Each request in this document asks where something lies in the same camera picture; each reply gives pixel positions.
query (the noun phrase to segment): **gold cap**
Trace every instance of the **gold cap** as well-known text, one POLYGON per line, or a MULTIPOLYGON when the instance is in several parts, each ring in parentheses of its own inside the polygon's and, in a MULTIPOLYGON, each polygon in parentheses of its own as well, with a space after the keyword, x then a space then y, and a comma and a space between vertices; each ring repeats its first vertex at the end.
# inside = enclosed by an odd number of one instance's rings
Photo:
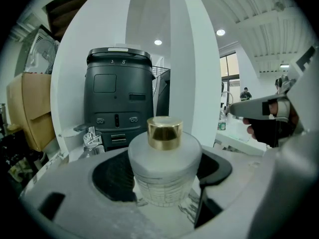
POLYGON ((148 119, 149 145, 158 150, 176 149, 180 145, 183 122, 180 119, 159 116, 148 119))

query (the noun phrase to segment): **frosted glass bottle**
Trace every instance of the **frosted glass bottle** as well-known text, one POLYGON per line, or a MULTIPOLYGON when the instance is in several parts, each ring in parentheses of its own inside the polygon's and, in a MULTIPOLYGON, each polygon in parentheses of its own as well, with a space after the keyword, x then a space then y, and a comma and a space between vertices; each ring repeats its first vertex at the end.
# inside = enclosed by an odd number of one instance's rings
POLYGON ((198 140, 182 132, 182 121, 172 117, 148 119, 148 131, 129 145, 131 167, 145 200, 170 207, 187 198, 202 150, 198 140))

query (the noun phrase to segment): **recessed light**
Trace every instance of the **recessed light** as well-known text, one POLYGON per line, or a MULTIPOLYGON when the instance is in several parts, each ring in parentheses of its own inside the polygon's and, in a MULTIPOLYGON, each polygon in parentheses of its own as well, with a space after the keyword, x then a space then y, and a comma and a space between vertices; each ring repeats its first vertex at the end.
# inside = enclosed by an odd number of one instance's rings
POLYGON ((225 30, 224 29, 220 29, 216 32, 217 35, 222 36, 225 34, 225 30))
POLYGON ((154 42, 156 45, 161 45, 161 40, 155 40, 154 42))

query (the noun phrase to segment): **ceiling beam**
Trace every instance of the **ceiling beam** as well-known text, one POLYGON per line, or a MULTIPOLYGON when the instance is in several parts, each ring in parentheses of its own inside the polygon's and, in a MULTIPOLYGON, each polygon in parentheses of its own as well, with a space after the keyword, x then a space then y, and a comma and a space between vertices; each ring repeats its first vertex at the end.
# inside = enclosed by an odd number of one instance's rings
POLYGON ((252 28, 260 25, 268 24, 276 20, 284 20, 291 18, 302 17, 302 12, 298 7, 285 8, 283 11, 278 12, 276 10, 268 11, 252 18, 248 18, 236 24, 238 29, 241 28, 252 28))
POLYGON ((299 56, 299 53, 289 53, 289 54, 276 54, 276 55, 267 55, 254 57, 256 62, 269 62, 269 61, 290 61, 296 56, 299 56))

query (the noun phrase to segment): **ceiling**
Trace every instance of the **ceiling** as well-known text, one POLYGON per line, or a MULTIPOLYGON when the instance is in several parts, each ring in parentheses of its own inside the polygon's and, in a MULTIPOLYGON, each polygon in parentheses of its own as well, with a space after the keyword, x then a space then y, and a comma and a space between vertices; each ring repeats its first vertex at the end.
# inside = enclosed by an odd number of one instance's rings
MULTIPOLYGON (((218 48, 238 41, 255 70, 276 71, 317 41, 311 26, 293 0, 202 0, 218 48)), ((151 54, 170 56, 169 0, 131 0, 126 43, 151 54), (154 40, 163 41, 156 46, 154 40)))

